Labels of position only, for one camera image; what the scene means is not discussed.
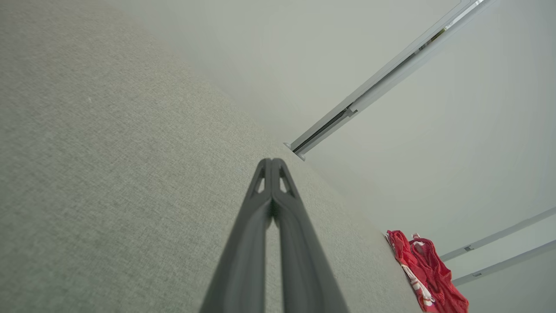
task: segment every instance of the red and white cloth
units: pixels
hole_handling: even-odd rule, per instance
[[[408,242],[401,231],[388,231],[386,239],[409,277],[423,312],[468,312],[469,302],[452,284],[451,271],[436,254],[432,241],[413,234]]]

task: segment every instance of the red cloth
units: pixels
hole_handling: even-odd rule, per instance
[[[435,300],[432,306],[426,306],[423,304],[423,296],[420,291],[415,290],[419,305],[424,312],[468,312],[469,302],[452,284],[451,271],[436,254],[432,241],[416,238],[408,242],[400,231],[388,231],[388,236],[396,260],[411,269]]]

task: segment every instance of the red fabric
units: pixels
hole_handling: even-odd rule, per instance
[[[390,238],[390,244],[394,249],[396,260],[400,264],[406,265],[413,272],[413,275],[429,289],[426,283],[426,274],[419,266],[419,260],[412,254],[411,247],[404,233],[400,231],[388,231],[388,236]],[[423,312],[438,312],[434,304],[432,306],[426,306],[424,304],[423,295],[420,290],[414,289],[414,291]]]
[[[417,251],[414,242],[421,242],[419,246],[423,254]],[[426,274],[428,289],[436,300],[440,313],[467,313],[469,301],[455,288],[451,282],[451,271],[440,260],[432,241],[425,238],[414,239],[409,242],[411,254],[418,260],[419,266]]]
[[[420,291],[415,291],[419,305],[424,312],[468,312],[469,302],[452,284],[451,271],[436,254],[432,241],[417,238],[408,242],[401,231],[388,231],[388,236],[396,260],[409,267],[435,300],[433,306],[425,306]],[[414,242],[421,242],[424,245],[416,246],[413,244]]]

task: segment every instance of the black plastic frame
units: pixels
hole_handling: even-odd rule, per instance
[[[264,312],[265,234],[272,218],[280,229],[284,311],[349,312],[282,159],[259,162],[200,312]]]

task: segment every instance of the gray carpet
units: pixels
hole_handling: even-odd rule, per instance
[[[0,312],[195,312],[257,162],[283,158],[352,312],[419,312],[382,235],[119,11],[0,3]],[[267,312],[279,312],[276,227]]]

